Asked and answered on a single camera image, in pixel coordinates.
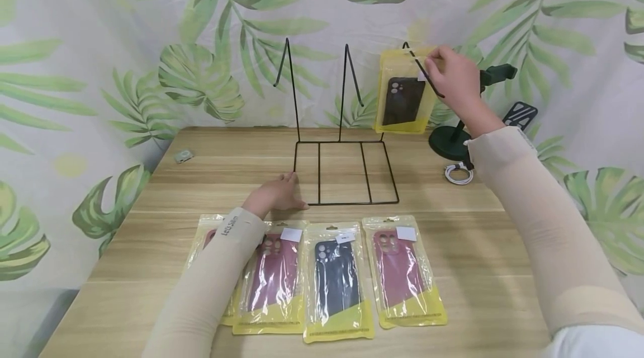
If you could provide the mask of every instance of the yellow packaging bag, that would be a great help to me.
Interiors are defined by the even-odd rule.
[[[217,228],[224,222],[224,215],[221,214],[202,214],[199,218],[199,224],[197,226],[197,231],[195,234],[195,239],[192,241],[192,247],[190,248],[190,253],[188,253],[188,259],[183,270],[186,271],[192,261],[199,256],[199,253],[203,251],[203,248],[206,247],[208,242],[215,236]],[[233,296],[230,297],[228,301],[228,306],[224,311],[224,315],[221,317],[220,324],[225,326],[232,326],[237,320],[237,306],[239,305],[241,291],[241,278],[237,281],[237,286],[233,291]]]
[[[433,48],[389,49],[380,56],[377,133],[423,134],[432,114],[436,94],[416,63]]]
[[[380,326],[447,324],[414,217],[363,218],[363,228]]]
[[[312,224],[304,231],[304,342],[373,338],[363,278],[360,223]]]
[[[268,223],[241,282],[233,334],[302,334],[304,299],[300,254],[306,221]]]

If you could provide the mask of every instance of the white cable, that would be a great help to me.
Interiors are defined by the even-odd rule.
[[[465,179],[457,180],[457,179],[454,179],[452,176],[450,176],[453,171],[457,171],[457,170],[466,171],[467,177]],[[451,166],[445,167],[445,177],[447,178],[447,180],[449,180],[451,183],[455,185],[466,185],[474,179],[474,171],[470,171],[469,169],[467,169],[464,163],[459,162],[457,164],[452,164]]]

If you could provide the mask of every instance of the fabric backdrop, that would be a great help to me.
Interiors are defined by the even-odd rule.
[[[338,125],[345,43],[365,98],[346,126],[372,124],[378,56],[404,40],[517,66],[484,97],[539,108],[539,158],[644,307],[643,3],[0,0],[1,355],[37,355],[179,129],[293,125],[291,74],[301,125]]]

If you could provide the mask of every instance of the pink phone case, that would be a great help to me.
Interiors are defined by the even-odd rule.
[[[257,262],[248,299],[249,312],[291,302],[297,282],[298,246],[296,242],[280,239],[279,234],[266,235],[255,251]]]
[[[203,243],[203,248],[202,248],[202,249],[205,249],[205,247],[207,247],[207,246],[208,246],[208,244],[210,243],[210,241],[215,237],[215,234],[216,234],[216,233],[217,233],[217,230],[216,230],[216,229],[212,229],[212,230],[208,231],[208,233],[207,233],[207,234],[205,234],[205,241],[204,241],[204,243]]]
[[[424,291],[413,242],[398,239],[395,230],[386,230],[373,235],[373,244],[387,308]]]

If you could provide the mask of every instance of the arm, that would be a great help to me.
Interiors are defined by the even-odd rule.
[[[442,58],[440,71],[434,59]],[[537,296],[551,335],[580,324],[607,324],[644,335],[644,319],[628,299],[572,198],[517,128],[506,128],[479,97],[479,70],[447,47],[425,65],[443,100],[472,137],[472,162],[499,198],[524,241]]]
[[[228,214],[208,246],[179,279],[161,311],[143,357],[207,358],[237,278],[262,242],[272,209],[308,209],[293,196],[291,172],[262,185]]]

